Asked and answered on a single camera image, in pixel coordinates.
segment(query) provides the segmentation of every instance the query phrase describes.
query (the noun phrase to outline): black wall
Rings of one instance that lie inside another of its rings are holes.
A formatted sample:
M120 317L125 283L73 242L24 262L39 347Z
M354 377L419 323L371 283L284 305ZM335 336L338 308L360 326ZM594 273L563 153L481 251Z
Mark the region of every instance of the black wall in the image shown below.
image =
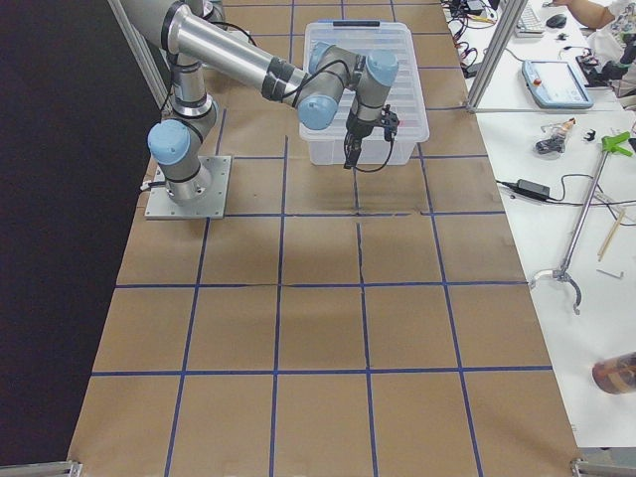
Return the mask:
M159 112L106 0L0 7L0 465L66 460Z

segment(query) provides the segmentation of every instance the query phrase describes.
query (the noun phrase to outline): green handle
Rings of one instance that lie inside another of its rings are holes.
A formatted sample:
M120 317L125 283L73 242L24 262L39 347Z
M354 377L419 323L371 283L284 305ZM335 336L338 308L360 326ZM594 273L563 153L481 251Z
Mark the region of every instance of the green handle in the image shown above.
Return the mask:
M620 152L626 156L631 156L632 152L627 149L623 149L618 144L625 142L629 139L629 131L625 131L617 136L603 136L601 143L603 145L603 151L607 152Z

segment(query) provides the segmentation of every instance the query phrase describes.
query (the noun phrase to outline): keyboard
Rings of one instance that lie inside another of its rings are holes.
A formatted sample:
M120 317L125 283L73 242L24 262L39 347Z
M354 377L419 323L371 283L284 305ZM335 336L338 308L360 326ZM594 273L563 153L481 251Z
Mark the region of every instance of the keyboard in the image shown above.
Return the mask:
M515 36L526 38L541 37L545 32L546 26L544 22L539 20L533 7L527 3L515 27Z

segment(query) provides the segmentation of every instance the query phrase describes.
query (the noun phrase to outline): brown jar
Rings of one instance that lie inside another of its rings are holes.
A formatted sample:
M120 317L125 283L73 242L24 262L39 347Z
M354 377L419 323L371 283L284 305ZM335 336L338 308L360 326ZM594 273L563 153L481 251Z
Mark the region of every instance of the brown jar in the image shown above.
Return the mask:
M592 377L607 393L636 392L636 353L600 361L592 368Z

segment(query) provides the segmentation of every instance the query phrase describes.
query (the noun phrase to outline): blue joint cap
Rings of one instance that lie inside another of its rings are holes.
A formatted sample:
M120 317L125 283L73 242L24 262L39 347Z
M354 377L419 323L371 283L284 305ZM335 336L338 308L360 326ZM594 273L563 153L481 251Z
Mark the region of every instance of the blue joint cap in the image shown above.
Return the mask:
M318 42L316 44L316 46L311 52L311 56L309 57L309 67L307 68L309 75L313 75L314 73L316 73L316 70L318 70L318 64L322 60L322 57L325 56L325 53L331 47L332 45L329 45L328 43L325 43L325 42Z
M398 69L398 58L387 50L373 50L367 55L367 70L383 86L393 85Z
M338 111L336 100L325 94L313 94L304 98L298 106L298 119L305 127L319 131L325 129Z
M171 166L182 160L190 149L190 131L174 119L155 124L148 133L148 147L157 162Z

